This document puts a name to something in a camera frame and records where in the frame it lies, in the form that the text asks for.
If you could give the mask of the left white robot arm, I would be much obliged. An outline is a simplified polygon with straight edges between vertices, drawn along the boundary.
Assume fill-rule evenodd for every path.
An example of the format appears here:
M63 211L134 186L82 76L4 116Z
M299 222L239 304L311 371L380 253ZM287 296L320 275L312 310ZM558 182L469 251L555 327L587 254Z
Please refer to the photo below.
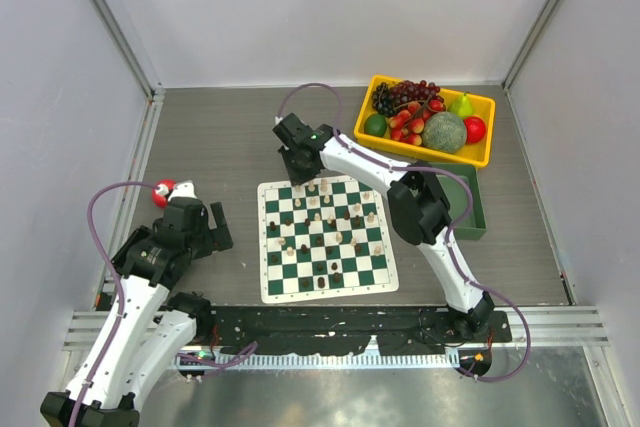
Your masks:
M138 425L152 387L180 349L213 335L210 301L172 289L194 261L232 246L221 203L197 198L174 198L152 226L135 229L112 259L120 284L107 319L65 390L46 394L46 422Z

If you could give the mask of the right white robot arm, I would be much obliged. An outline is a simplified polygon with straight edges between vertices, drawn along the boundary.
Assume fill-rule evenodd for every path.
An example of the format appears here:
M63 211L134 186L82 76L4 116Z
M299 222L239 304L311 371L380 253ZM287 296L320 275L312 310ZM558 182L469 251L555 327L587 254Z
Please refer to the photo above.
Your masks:
M313 129L293 113L276 117L273 132L282 142L278 152L292 184L310 182L329 170L379 193L387 201L395 233L418 248L440 282L454 333L474 341L487 331L494 302L458 246L450 202L439 180L444 170L427 162L395 161L329 125Z

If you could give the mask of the green white chess board mat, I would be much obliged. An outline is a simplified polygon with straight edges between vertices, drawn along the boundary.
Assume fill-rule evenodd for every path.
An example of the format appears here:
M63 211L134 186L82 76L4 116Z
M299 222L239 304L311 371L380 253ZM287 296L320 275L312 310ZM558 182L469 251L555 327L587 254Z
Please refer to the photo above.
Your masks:
M352 177L257 187L266 304L395 292L399 276L380 193Z

